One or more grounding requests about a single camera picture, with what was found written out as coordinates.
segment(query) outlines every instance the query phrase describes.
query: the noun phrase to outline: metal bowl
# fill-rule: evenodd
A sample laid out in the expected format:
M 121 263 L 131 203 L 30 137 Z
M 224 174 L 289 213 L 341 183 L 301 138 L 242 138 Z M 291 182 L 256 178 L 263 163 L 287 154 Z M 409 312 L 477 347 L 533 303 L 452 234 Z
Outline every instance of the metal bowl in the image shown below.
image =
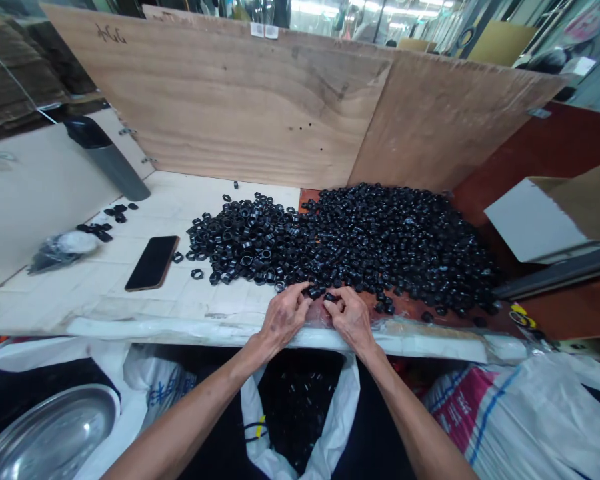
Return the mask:
M 64 390 L 0 434 L 0 480 L 72 479 L 120 414 L 114 390 L 98 384 Z

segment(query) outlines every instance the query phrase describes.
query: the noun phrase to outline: metal hinge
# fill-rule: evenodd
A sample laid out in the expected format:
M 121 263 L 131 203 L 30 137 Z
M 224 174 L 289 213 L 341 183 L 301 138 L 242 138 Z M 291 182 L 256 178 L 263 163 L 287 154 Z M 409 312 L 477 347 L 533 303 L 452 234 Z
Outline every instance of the metal hinge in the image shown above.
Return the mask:
M 531 115 L 532 117 L 537 117 L 537 118 L 549 118 L 551 116 L 551 112 L 549 110 L 544 110 L 544 109 L 531 109 L 531 110 L 527 110 L 527 113 L 529 115 Z

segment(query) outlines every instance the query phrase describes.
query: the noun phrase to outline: thermos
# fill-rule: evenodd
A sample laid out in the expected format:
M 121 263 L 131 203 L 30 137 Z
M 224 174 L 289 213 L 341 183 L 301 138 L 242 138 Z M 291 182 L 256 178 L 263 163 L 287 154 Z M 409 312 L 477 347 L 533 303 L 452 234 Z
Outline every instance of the thermos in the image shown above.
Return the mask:
M 128 200 L 140 201 L 150 196 L 145 183 L 94 119 L 74 117 L 65 120 L 64 124 L 69 138 L 86 150 Z

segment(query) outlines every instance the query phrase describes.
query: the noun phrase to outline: smartphone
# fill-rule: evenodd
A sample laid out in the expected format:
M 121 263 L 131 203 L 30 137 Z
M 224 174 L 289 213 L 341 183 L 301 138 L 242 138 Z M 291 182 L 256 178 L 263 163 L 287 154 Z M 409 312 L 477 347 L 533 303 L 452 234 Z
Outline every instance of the smartphone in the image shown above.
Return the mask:
M 180 237 L 176 235 L 150 239 L 125 290 L 151 290 L 162 287 L 179 240 Z

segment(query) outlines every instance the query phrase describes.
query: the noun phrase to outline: plastic bag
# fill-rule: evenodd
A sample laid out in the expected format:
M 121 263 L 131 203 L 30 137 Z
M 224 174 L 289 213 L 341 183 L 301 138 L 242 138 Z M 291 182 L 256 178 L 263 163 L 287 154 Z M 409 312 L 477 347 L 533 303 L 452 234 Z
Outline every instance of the plastic bag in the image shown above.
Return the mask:
M 483 479 L 600 480 L 600 363 L 552 353 L 438 379 L 424 404 Z
M 124 366 L 126 382 L 146 392 L 147 414 L 140 428 L 144 431 L 196 385 L 196 376 L 176 362 L 156 358 L 154 344 L 134 345 Z
M 130 344 L 89 338 L 51 338 L 0 344 L 0 370 L 22 372 L 77 359 L 92 358 L 120 393 L 121 414 L 111 434 L 78 470 L 76 479 L 100 478 L 136 438 L 147 405 L 145 393 L 133 390 L 123 378 Z
M 360 396 L 360 375 L 355 355 L 344 354 L 338 386 L 333 392 L 322 436 L 315 442 L 303 479 L 329 479 L 344 452 Z M 260 422 L 263 417 L 258 383 L 266 366 L 254 373 L 240 390 L 244 424 Z M 269 436 L 247 443 L 247 455 L 270 479 L 297 479 L 298 472 L 286 458 L 271 448 Z
M 49 237 L 33 256 L 28 273 L 35 275 L 66 267 L 97 247 L 98 239 L 82 231 L 70 231 Z

